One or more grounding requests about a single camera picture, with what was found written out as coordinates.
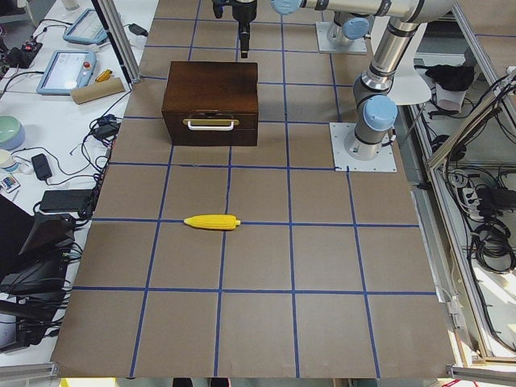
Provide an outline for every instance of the green bowl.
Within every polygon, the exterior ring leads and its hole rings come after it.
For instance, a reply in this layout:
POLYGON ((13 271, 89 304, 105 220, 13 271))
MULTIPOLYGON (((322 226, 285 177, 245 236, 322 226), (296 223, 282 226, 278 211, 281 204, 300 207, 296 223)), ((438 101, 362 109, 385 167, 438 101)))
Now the green bowl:
POLYGON ((10 115, 0 116, 0 148, 10 151, 25 140, 23 125, 10 115))

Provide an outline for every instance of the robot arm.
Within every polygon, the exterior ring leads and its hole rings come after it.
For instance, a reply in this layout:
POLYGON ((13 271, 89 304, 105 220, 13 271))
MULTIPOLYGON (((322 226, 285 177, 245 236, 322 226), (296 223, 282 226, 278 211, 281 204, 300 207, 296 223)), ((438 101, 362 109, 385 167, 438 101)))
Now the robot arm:
POLYGON ((232 6, 233 19, 239 22, 240 56, 247 58, 251 39, 251 22, 256 19, 258 0, 212 0, 215 18, 223 16, 223 7, 232 6))
POLYGON ((396 104, 386 96, 412 37, 421 23, 445 15, 455 0, 271 0, 274 10, 287 15, 298 8, 333 10, 360 15, 390 16, 368 69, 353 86, 358 123, 344 141, 347 152, 358 160, 371 160, 397 117, 396 104))
POLYGON ((369 15, 335 12, 333 23, 327 31, 327 38, 334 46, 347 46, 369 31, 369 15))

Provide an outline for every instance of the dark wooden box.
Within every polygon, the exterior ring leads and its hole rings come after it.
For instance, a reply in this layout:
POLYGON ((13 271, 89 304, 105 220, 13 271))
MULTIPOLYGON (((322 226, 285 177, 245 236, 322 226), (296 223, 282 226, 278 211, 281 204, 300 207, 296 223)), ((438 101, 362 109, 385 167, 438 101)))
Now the dark wooden box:
POLYGON ((257 82, 256 63, 171 62, 161 112, 172 144, 256 146, 257 82))

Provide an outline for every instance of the drawer handle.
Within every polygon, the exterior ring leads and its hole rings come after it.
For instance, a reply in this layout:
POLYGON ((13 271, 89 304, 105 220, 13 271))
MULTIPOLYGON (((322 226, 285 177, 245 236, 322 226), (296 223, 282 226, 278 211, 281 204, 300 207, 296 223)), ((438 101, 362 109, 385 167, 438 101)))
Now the drawer handle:
POLYGON ((232 131, 239 123, 238 119, 183 119, 191 131, 232 131))

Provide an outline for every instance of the yellow tool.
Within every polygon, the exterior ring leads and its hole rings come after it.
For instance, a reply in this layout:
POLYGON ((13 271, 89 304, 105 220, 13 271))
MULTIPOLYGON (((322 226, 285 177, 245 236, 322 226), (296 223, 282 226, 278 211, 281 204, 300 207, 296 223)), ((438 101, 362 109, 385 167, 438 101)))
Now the yellow tool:
POLYGON ((191 227, 219 231, 232 231, 240 225, 236 216, 226 214, 195 215, 183 222, 191 227))
POLYGON ((98 77, 95 78, 95 83, 99 83, 102 81, 107 81, 111 78, 111 74, 113 72, 109 69, 102 71, 100 74, 98 74, 98 77))

